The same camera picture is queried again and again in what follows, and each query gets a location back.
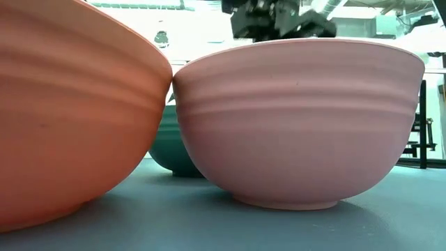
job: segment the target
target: orange bowl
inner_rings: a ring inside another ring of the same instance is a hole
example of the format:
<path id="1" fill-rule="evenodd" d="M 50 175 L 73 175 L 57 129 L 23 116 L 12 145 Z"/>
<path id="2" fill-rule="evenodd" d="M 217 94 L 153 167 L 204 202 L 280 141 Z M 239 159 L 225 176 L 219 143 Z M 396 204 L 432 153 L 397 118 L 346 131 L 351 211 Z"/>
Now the orange bowl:
<path id="1" fill-rule="evenodd" d="M 172 79 L 156 47 L 83 1 L 0 0 L 0 231 L 78 209 L 155 139 Z"/>

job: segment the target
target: gray table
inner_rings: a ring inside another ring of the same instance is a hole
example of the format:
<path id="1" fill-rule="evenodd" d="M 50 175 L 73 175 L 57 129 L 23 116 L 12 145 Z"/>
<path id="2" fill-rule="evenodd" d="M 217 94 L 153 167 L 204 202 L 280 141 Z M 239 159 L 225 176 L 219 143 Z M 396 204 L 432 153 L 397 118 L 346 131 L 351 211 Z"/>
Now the gray table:
<path id="1" fill-rule="evenodd" d="M 67 218 L 0 235 L 1 251 L 446 250 L 446 170 L 395 167 L 325 211 L 240 204 L 152 160 Z"/>

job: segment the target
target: pink bowl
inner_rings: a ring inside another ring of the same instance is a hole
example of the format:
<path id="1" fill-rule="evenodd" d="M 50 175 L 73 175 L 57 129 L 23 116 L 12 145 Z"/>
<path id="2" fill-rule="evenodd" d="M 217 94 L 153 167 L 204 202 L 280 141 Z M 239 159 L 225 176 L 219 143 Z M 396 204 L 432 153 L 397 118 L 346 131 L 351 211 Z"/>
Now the pink bowl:
<path id="1" fill-rule="evenodd" d="M 395 165 L 423 73 L 414 54 L 377 43 L 257 43 L 177 72 L 178 122 L 200 172 L 237 200 L 329 208 Z"/>

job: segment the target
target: bowl rim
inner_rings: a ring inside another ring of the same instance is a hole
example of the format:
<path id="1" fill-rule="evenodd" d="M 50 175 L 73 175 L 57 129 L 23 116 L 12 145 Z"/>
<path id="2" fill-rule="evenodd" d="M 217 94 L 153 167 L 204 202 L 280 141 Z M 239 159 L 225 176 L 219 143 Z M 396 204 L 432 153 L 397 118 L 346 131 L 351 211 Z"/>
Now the bowl rim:
<path id="1" fill-rule="evenodd" d="M 170 83 L 173 77 L 169 60 L 156 46 L 133 29 L 83 0 L 0 0 L 0 6 L 59 26 L 101 45 L 110 46 L 152 68 L 165 82 Z"/>
<path id="2" fill-rule="evenodd" d="M 419 60 L 420 63 L 422 63 L 423 68 L 425 71 L 426 66 L 424 65 L 423 60 L 416 55 L 413 52 L 410 52 L 408 50 L 402 49 L 400 47 L 397 46 L 393 46 L 393 45 L 387 45 L 385 43 L 378 43 L 378 42 L 374 42 L 374 41 L 368 41 L 368 40 L 360 40 L 360 39 L 354 39 L 354 38 L 289 38 L 289 39 L 279 39 L 279 40 L 270 40 L 270 41 L 263 41 L 263 42 L 257 42 L 257 43 L 252 43 L 250 45 L 241 45 L 241 46 L 237 46 L 237 47 L 232 47 L 229 49 L 225 49 L 225 50 L 221 50 L 218 52 L 214 52 L 212 54 L 208 54 L 205 56 L 202 56 L 198 59 L 195 59 L 193 61 L 190 61 L 189 63 L 186 63 L 178 72 L 176 72 L 176 74 L 174 75 L 174 82 L 175 79 L 180 77 L 183 72 L 185 71 L 186 67 L 191 67 L 193 65 L 196 65 L 198 63 L 206 63 L 206 59 L 213 57 L 213 56 L 218 56 L 221 54 L 225 54 L 227 52 L 236 52 L 238 50 L 245 50 L 248 48 L 254 48 L 254 47 L 261 47 L 261 46 L 269 46 L 269 45 L 283 45 L 283 44 L 289 44 L 289 43 L 349 43 L 349 44 L 363 44 L 363 45 L 372 45 L 372 46 L 378 46 L 378 47 L 384 47 L 384 48 L 388 48 L 388 49 L 393 49 L 393 50 L 398 50 L 400 52 L 404 52 L 406 54 L 409 54 L 411 56 L 413 56 L 415 59 Z"/>

